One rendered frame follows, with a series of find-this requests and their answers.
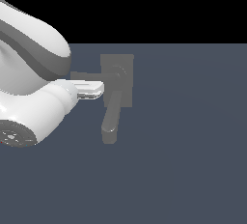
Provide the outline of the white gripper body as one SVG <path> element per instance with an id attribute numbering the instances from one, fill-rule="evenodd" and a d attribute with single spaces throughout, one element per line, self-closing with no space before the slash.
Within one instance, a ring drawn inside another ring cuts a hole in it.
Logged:
<path id="1" fill-rule="evenodd" d="M 49 92 L 63 104 L 65 114 L 68 114 L 78 102 L 78 90 L 69 80 L 59 79 L 49 83 Z"/>

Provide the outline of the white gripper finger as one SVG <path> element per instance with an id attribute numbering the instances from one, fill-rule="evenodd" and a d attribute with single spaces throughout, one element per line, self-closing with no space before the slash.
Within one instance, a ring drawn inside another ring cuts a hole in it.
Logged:
<path id="1" fill-rule="evenodd" d="M 77 97 L 79 99 L 97 99 L 102 96 L 102 92 L 98 93 L 79 93 L 77 94 Z"/>
<path id="2" fill-rule="evenodd" d="M 104 83 L 101 81 L 75 80 L 74 85 L 80 93 L 96 94 L 104 91 Z"/>

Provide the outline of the grey faucet base plate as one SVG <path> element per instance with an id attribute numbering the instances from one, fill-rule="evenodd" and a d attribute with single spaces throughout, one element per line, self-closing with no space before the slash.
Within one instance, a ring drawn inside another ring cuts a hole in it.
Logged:
<path id="1" fill-rule="evenodd" d="M 133 54 L 101 54 L 101 72 L 104 81 L 104 106 L 108 106 L 113 91 L 122 91 L 121 107 L 132 106 Z"/>

